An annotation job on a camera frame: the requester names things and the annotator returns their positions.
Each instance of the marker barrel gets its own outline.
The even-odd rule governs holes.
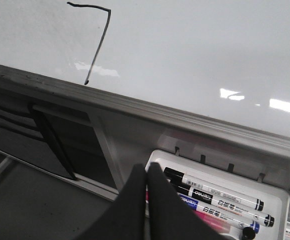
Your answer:
[[[253,220],[249,220],[223,209],[213,207],[208,203],[198,201],[197,199],[186,196],[184,194],[178,193],[178,195],[190,208],[200,213],[209,215],[239,229],[249,227],[252,228],[255,233],[258,233],[260,230],[260,225]]]
[[[196,210],[193,210],[193,212],[219,234],[228,234],[230,232],[231,226],[228,223]]]
[[[213,195],[218,195],[222,198],[231,200],[233,202],[242,204],[258,211],[263,210],[264,202],[259,200],[258,198],[247,196],[245,194],[230,190],[228,188],[218,186],[216,184],[204,181],[194,176],[187,175],[183,172],[174,170],[169,167],[165,167],[164,173],[168,178],[171,178],[172,180],[175,180],[177,182],[193,186],[196,189],[211,193]]]
[[[227,210],[244,218],[255,220],[262,226],[272,227],[274,225],[274,217],[264,212],[257,211],[253,208],[241,205],[231,200],[227,200],[218,195],[209,194],[186,184],[174,183],[173,180],[170,182],[170,184],[176,189],[178,193],[188,195],[194,199]]]

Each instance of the marker cap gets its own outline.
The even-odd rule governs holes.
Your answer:
[[[263,207],[264,207],[264,202],[259,200],[259,206],[258,206],[258,211],[262,211],[263,210]]]
[[[244,227],[242,230],[241,240],[253,240],[256,237],[255,231],[251,227]]]
[[[275,218],[272,217],[271,215],[268,215],[267,217],[265,217],[265,222],[267,222],[267,227],[273,227],[274,222],[275,222]]]
[[[176,171],[174,169],[171,169],[169,167],[165,167],[164,169],[164,174],[166,175],[166,177],[177,181],[178,183],[182,182],[184,173],[180,172],[180,171]]]
[[[254,226],[254,231],[255,231],[255,233],[259,233],[259,231],[260,231],[260,224],[258,223],[258,222],[255,222],[255,226]]]

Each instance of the white plastic tray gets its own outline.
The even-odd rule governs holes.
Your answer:
[[[285,190],[237,176],[162,150],[154,150],[152,152],[147,162],[146,170],[151,162],[159,163],[162,170],[165,167],[169,167],[245,195],[257,196],[258,199],[264,202],[263,212],[273,216],[275,223],[273,227],[260,226],[255,240],[285,239],[285,228],[290,205],[290,196]]]

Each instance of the aluminum whiteboard tray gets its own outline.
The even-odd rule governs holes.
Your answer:
[[[255,240],[285,239],[285,228],[290,205],[290,196],[285,190],[237,176],[162,150],[154,150],[152,152],[147,162],[146,170],[151,162],[159,163],[162,170],[165,167],[169,167],[248,196],[257,196],[257,198],[264,201],[263,212],[273,216],[275,223],[273,227],[260,226]]]

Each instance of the white whiteboard surface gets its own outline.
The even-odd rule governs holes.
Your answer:
[[[0,65],[83,84],[107,17],[65,0],[0,0]]]
[[[35,5],[30,14],[36,21],[23,22],[28,12],[15,10],[16,2]],[[0,64],[83,84],[106,13],[61,0],[42,2],[48,14],[37,1],[0,0]],[[88,87],[290,137],[290,0],[75,3],[111,9]],[[61,19],[54,17],[59,11]],[[17,19],[13,24],[10,14]],[[31,30],[41,21],[53,26],[47,38]],[[78,33],[64,35],[69,26]],[[22,44],[19,52],[11,51],[11,43],[22,40],[13,35],[16,30],[57,52],[41,54]],[[31,51],[37,67],[27,64]],[[61,61],[62,74],[55,74]]]

